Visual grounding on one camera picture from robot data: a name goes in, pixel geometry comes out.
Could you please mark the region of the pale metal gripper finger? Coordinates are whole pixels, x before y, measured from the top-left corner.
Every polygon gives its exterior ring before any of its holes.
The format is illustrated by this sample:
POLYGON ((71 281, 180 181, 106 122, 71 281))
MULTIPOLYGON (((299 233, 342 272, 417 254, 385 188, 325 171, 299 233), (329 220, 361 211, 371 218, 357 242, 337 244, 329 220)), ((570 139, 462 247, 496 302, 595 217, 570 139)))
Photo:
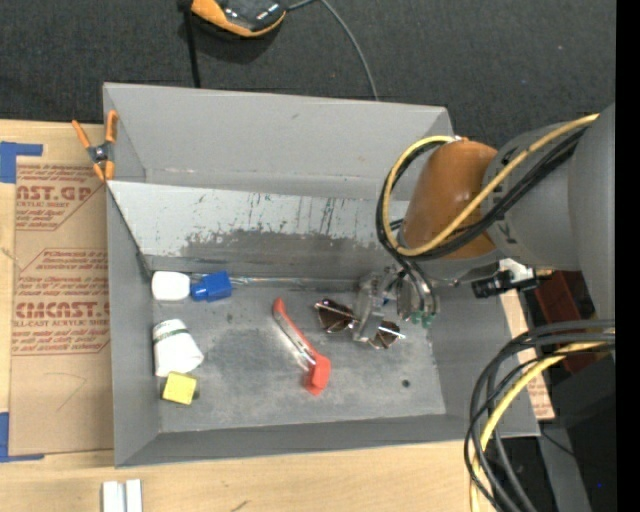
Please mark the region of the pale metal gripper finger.
POLYGON ((370 273, 358 282, 356 313, 358 316, 379 314, 383 306, 380 285, 382 277, 377 273, 370 273))
POLYGON ((353 326, 353 340, 367 343, 370 346, 381 346, 381 342, 377 337, 383 320, 384 317, 380 314, 369 314, 360 320, 356 320, 353 326))

